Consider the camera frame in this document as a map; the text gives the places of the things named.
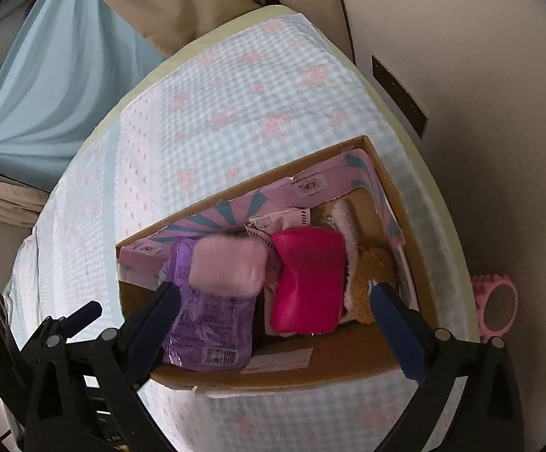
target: red pouch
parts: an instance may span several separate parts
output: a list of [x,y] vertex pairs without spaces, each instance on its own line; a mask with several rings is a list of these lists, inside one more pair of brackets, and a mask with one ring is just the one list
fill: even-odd
[[344,237],[325,228],[278,231],[273,244],[283,269],[271,313],[279,333],[330,333],[342,315],[346,282]]

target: white fluffy fabric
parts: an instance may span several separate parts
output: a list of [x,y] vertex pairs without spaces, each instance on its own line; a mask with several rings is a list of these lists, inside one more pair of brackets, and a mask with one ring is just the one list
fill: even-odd
[[338,231],[344,236],[346,246],[346,261],[348,269],[346,271],[346,289],[344,291],[344,307],[347,311],[352,310],[352,299],[350,297],[350,285],[352,278],[357,270],[358,263],[358,233],[355,226],[350,207],[346,200],[338,200],[331,208],[331,217],[333,218]]

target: light blue checkered sheet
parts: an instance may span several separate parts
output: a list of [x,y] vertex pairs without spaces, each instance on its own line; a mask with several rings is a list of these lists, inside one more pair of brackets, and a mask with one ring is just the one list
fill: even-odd
[[[128,235],[260,173],[359,135],[397,186],[422,249],[441,325],[473,338],[438,213],[353,71],[302,15],[255,25],[189,60],[134,99],[73,160],[18,254],[9,298],[22,345],[47,315],[91,299],[94,338],[123,323],[114,247]],[[429,445],[438,443],[461,393]],[[357,382],[213,399],[149,382],[150,413],[180,451],[371,451],[410,399],[400,371]]]

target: open cardboard box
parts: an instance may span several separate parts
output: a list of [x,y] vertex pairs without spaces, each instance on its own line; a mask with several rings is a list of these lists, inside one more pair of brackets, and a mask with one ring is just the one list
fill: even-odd
[[[405,238],[404,251],[415,284],[419,310],[428,323],[435,327],[438,325],[438,318],[422,254],[414,238],[413,230],[398,191],[392,184],[367,136],[357,137],[328,147],[197,202],[121,242],[117,246],[117,256],[121,247],[152,235],[169,224],[203,212],[224,200],[241,197],[263,187],[263,185],[295,176],[310,166],[353,149],[365,151],[374,165],[384,193]],[[366,237],[377,238],[380,242],[384,242],[374,202],[366,191],[364,189],[354,190],[346,198],[351,204],[360,233]],[[120,304],[125,317],[128,317],[135,309],[145,304],[153,294],[150,290],[128,283],[120,282],[119,285]],[[152,378],[173,389],[191,389],[197,386],[202,391],[259,392],[274,391],[276,389],[309,388],[322,383],[362,379],[398,367],[397,361],[394,359],[381,331],[375,324],[361,325],[352,323],[340,326],[330,334],[299,336],[285,340],[276,339],[264,344],[254,352],[254,356],[310,348],[313,349],[310,362],[307,367],[300,369],[252,374],[242,374],[240,369],[196,372],[163,363],[153,371]]]

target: barcode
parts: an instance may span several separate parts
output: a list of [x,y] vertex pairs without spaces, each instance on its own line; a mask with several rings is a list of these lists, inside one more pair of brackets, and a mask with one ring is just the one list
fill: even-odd
[[204,349],[204,363],[207,365],[232,365],[238,359],[238,352],[226,348]]

